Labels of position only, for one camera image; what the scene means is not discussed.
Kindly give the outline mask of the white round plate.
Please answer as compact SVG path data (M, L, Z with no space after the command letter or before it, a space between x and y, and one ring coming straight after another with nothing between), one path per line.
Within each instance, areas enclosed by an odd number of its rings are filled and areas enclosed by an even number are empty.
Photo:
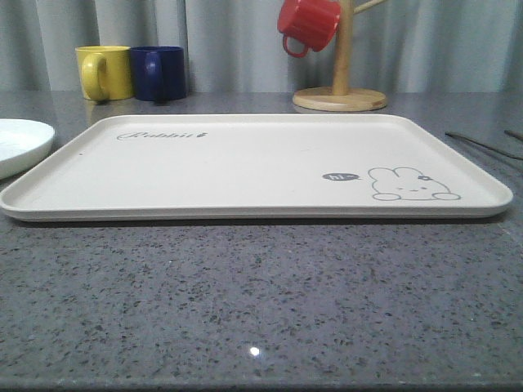
M1 179L40 163L51 151L52 126L27 119L1 119Z

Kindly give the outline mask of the silver metal spoon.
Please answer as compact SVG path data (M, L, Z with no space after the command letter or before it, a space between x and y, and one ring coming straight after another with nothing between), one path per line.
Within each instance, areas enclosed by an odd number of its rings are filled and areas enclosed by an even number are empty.
M510 137L513 137L519 141L523 141L523 132L522 131L512 131L512 130L505 130L504 133Z

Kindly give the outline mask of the beige rabbit serving tray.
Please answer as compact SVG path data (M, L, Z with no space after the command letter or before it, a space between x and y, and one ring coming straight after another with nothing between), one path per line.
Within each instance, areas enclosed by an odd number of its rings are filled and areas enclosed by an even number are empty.
M1 194L21 221L470 218L511 201L506 185L385 114L106 118Z

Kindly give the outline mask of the wooden mug tree stand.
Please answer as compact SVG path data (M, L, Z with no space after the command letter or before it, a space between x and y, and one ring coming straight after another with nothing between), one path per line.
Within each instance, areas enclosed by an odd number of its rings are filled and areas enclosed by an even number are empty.
M340 1L341 20L336 33L333 83L331 87L314 87L294 93L293 103L297 106L329 112L362 112L384 108L387 97L384 93L364 88L350 87L350 62L353 17L367 11L382 1L367 1L355 6L353 1Z

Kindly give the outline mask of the dark blue mug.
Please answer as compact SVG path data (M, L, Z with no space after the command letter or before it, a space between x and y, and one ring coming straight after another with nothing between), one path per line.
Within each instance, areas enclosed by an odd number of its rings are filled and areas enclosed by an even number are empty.
M187 97L182 47L132 47L129 54L134 96L138 100L160 102Z

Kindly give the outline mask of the red ribbed mug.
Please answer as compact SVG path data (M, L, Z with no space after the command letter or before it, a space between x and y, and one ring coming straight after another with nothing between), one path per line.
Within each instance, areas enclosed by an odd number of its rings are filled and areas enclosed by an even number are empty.
M329 0L285 0L277 21L283 49L302 58L328 46L340 23L341 5Z

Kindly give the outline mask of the yellow mug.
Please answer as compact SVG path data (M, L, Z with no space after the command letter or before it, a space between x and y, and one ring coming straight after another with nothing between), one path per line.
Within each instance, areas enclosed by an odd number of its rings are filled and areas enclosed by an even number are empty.
M93 101L133 97L130 47L86 46L75 49L83 98Z

